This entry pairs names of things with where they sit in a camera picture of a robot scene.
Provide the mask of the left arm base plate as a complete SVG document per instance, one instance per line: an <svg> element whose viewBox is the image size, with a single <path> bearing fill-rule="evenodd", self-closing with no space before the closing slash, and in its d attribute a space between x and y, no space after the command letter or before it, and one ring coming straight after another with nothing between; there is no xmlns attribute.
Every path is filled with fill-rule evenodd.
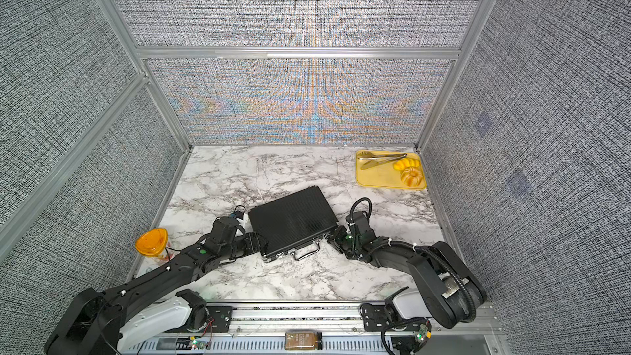
<svg viewBox="0 0 631 355"><path fill-rule="evenodd" d="M227 333L233 317L233 307L210 305L195 307L183 326L168 330L168 333Z"/></svg>

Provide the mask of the black poker set case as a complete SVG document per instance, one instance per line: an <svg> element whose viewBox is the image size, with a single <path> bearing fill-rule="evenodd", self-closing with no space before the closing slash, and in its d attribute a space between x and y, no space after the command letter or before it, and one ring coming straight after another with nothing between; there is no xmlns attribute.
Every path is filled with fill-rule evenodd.
<svg viewBox="0 0 631 355"><path fill-rule="evenodd" d="M317 186L259 205L248 216L261 239L264 261L317 244L338 228L338 219Z"/></svg>

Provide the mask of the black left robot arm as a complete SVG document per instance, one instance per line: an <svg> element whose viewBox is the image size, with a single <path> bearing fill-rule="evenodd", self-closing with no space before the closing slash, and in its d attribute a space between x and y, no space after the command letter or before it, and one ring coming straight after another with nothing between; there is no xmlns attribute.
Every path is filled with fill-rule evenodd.
<svg viewBox="0 0 631 355"><path fill-rule="evenodd" d="M247 232L237 218L219 217L209 233L153 271L101 292L88 288L77 294L46 341L44 351L120 354L164 331L207 332L213 320L207 302L187 286L225 262L258 253L267 243L258 233ZM169 294L174 295L174 307L183 307L183 316L162 316L149 332L138 332L139 315Z"/></svg>

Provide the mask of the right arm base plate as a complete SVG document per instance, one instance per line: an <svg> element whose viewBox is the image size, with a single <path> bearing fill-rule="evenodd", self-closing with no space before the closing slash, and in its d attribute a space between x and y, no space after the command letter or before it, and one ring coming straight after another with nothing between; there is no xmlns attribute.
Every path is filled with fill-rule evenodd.
<svg viewBox="0 0 631 355"><path fill-rule="evenodd" d="M401 317L393 306L365 302L358 307L360 317L366 332L381 332L387 328L387 333L405 332L413 334L419 340L425 340L431 332L432 326L426 318L422 321L411 321Z"/></svg>

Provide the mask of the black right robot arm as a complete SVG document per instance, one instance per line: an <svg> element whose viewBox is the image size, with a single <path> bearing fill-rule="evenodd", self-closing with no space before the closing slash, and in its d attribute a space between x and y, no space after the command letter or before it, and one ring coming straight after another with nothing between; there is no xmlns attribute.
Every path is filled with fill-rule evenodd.
<svg viewBox="0 0 631 355"><path fill-rule="evenodd" d="M474 322L487 301L486 289L448 243L426 246L378 237L365 212L349 215L348 225L333 231L328 243L349 260L412 276L430 316L445 328Z"/></svg>

